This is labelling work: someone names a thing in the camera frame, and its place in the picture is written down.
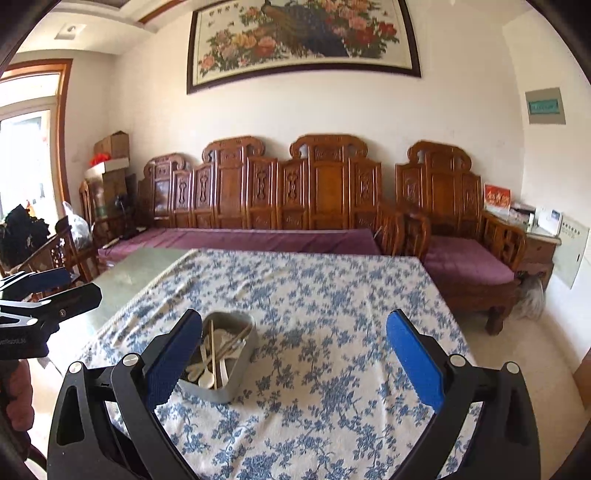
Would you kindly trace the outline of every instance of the blue floral pattern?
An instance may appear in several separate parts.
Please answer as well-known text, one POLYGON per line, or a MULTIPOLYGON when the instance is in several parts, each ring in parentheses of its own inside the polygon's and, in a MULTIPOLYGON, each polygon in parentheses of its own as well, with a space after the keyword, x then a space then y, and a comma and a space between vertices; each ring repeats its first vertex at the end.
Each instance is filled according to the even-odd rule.
MULTIPOLYGON (((433 415, 389 346, 402 309, 447 353, 472 360, 418 259, 194 250, 156 278, 87 345, 88 367, 142 352, 187 308, 244 310, 259 347, 228 405, 177 385, 156 414, 205 480, 389 478, 433 415)), ((442 474, 455 471, 475 406, 442 474)))

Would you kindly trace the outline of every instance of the glass tabletop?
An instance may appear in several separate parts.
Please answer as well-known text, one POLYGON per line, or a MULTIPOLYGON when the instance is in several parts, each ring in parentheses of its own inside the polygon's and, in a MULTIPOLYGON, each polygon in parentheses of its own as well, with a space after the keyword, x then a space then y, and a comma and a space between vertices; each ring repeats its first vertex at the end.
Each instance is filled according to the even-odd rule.
POLYGON ((60 324, 47 342, 49 360, 63 374, 77 355, 117 311, 137 295, 152 279, 181 258, 188 250, 140 248, 94 283, 103 294, 97 309, 60 324))

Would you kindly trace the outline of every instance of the silver screw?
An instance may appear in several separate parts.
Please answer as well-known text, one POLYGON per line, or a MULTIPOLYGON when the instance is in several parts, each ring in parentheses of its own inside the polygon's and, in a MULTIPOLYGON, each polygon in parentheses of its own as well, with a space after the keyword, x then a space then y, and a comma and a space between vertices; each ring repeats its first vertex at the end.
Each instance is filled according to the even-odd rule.
POLYGON ((519 373, 519 365, 517 365, 515 362, 508 362, 507 363, 507 370, 512 374, 518 374, 519 373))
POLYGON ((80 362, 74 362, 73 364, 70 365, 69 370, 70 370, 71 374, 76 374, 80 370, 82 370, 82 364, 80 362))
POLYGON ((454 367, 463 367, 466 365, 466 359, 461 355, 452 355, 449 359, 454 367))
POLYGON ((126 367, 134 366, 139 360, 139 357, 135 353, 130 353, 129 355, 125 355, 123 358, 123 364, 126 367))

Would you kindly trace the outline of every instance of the framed painting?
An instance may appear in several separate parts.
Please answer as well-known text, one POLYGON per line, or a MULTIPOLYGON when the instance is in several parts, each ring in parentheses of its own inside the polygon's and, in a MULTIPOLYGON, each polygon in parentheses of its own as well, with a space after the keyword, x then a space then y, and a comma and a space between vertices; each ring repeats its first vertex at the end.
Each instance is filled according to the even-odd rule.
POLYGON ((187 93, 321 69, 420 77, 405 0, 231 0, 193 13, 187 93))

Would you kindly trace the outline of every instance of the glass door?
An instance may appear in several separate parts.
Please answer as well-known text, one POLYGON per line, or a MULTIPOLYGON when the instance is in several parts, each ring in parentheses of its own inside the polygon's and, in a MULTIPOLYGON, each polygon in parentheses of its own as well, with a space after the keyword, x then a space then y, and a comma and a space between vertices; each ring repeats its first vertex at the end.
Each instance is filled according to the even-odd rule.
POLYGON ((22 205, 53 231, 63 211, 54 194, 54 111, 51 106, 0 119, 0 219, 22 205))

